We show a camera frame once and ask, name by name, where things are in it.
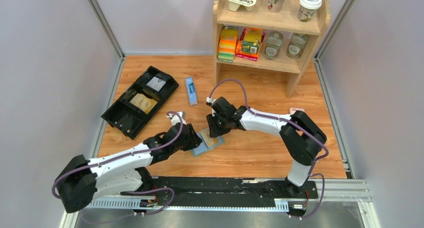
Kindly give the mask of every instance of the glass jar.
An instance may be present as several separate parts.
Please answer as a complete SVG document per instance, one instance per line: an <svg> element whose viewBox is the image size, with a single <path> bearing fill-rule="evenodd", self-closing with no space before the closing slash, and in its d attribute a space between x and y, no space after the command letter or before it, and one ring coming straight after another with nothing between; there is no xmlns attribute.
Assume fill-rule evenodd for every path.
<svg viewBox="0 0 424 228"><path fill-rule="evenodd" d="M308 41L307 34L293 33L287 47L287 56L292 59L301 57L305 44Z"/></svg>
<svg viewBox="0 0 424 228"><path fill-rule="evenodd" d="M266 41L265 49L263 49L263 56L268 60L275 60L283 45L283 34L279 31L271 31Z"/></svg>

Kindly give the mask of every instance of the blue box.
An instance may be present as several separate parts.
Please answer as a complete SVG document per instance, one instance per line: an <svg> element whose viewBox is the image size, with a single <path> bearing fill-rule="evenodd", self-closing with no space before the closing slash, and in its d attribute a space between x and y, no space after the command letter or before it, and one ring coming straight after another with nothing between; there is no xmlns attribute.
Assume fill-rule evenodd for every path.
<svg viewBox="0 0 424 228"><path fill-rule="evenodd" d="M196 95L195 83L191 76L185 78L185 87L187 88L188 102L190 103L190 106L198 105L199 103Z"/></svg>

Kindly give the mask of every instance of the black tray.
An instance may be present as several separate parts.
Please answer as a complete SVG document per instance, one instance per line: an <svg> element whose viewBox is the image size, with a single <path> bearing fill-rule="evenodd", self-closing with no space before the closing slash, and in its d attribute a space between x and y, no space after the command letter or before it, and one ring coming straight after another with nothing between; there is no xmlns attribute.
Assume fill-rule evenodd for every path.
<svg viewBox="0 0 424 228"><path fill-rule="evenodd" d="M101 117L134 140L178 86L172 76L150 66ZM130 102L137 94L157 102L148 113Z"/></svg>

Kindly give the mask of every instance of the wooden floor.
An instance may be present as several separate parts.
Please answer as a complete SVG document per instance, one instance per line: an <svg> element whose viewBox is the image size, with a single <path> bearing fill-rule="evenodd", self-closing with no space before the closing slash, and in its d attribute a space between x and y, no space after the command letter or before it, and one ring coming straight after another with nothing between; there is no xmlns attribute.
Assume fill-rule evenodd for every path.
<svg viewBox="0 0 424 228"><path fill-rule="evenodd" d="M120 152L143 142L144 139L170 128L168 111L187 113L187 123L199 132L208 127L206 115L211 108L206 97L214 87L212 56L127 56L117 87L115 100L149 67L154 66L170 74L180 87L150 120L135 140L125 137L118 129L107 126L98 153L99 157ZM193 77L200 105L190 106L185 78ZM326 178L346 178L339 148L327 112L315 68L310 63L293 96L286 98L286 74L278 71L225 64L220 79L240 80L246 88L249 106L259 111L287 114L290 107L304 108L305 112L327 135L330 154L316 164L314 172ZM234 106L244 104L241 88L235 82L222 84L213 98L225 97ZM225 144L200 156L178 151L168 160L148 167L152 176L251 177L285 178L292 158L282 139L258 132L232 130L224 136Z"/></svg>

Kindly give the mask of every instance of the white cup lid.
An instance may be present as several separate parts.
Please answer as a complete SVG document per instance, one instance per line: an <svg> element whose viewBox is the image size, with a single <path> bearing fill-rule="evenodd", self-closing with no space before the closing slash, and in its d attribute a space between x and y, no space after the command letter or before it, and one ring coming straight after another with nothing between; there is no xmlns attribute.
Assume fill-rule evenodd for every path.
<svg viewBox="0 0 424 228"><path fill-rule="evenodd" d="M323 0L300 0L300 4L305 8L316 10L321 7Z"/></svg>

